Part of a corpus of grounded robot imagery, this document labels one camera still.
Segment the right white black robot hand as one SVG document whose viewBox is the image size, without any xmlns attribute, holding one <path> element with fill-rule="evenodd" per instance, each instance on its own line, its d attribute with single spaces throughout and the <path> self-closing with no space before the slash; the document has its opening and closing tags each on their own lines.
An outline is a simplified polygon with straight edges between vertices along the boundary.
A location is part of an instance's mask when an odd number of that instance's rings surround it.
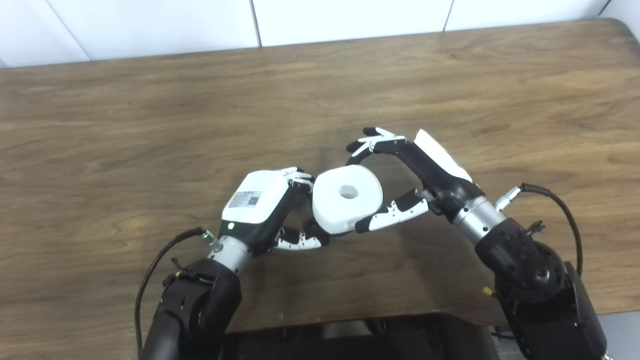
<svg viewBox="0 0 640 360">
<path fill-rule="evenodd" d="M 380 127 L 365 127 L 363 134 L 346 146 L 350 153 L 348 166 L 359 165 L 371 155 L 391 155 L 417 176 L 422 189 L 410 190 L 374 214 L 357 220 L 357 233 L 404 223 L 427 212 L 443 215 L 452 223 L 460 212 L 470 211 L 486 199 L 468 172 L 425 130 L 418 130 L 414 141 Z"/>
</svg>

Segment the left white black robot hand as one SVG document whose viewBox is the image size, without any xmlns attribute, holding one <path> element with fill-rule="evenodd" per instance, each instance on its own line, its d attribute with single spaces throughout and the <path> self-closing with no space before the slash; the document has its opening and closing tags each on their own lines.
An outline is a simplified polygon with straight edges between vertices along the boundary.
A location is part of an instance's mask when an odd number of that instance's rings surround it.
<svg viewBox="0 0 640 360">
<path fill-rule="evenodd" d="M 310 199 L 315 178 L 298 167 L 258 170 L 246 175 L 222 210 L 218 237 L 231 237 L 258 257 L 273 248 L 289 251 L 323 248 L 329 235 L 318 228 L 286 227 L 299 196 Z"/>
</svg>

